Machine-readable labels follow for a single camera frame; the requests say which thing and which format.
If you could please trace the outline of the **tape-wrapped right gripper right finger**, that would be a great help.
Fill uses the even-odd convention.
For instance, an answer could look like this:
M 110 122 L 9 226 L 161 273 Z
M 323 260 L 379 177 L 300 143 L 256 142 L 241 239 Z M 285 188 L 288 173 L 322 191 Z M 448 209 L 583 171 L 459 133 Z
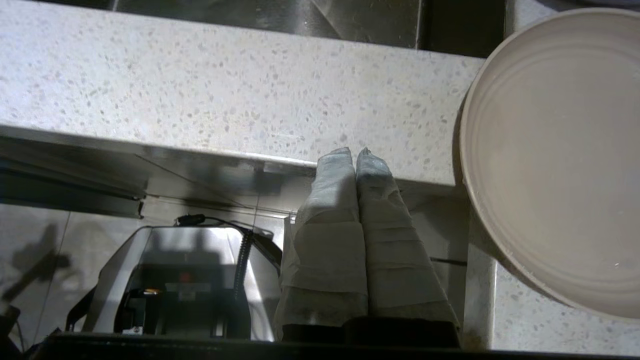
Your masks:
M 389 166 L 368 148 L 357 158 L 356 187 L 370 314 L 457 322 Z

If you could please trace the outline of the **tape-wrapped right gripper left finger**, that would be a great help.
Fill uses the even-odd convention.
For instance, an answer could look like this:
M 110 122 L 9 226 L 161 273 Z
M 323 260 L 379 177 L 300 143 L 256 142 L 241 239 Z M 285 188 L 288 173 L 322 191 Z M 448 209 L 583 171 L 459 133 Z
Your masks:
M 294 326 L 341 328 L 368 314 L 366 251 L 349 148 L 317 161 L 311 191 L 286 230 L 275 337 Z

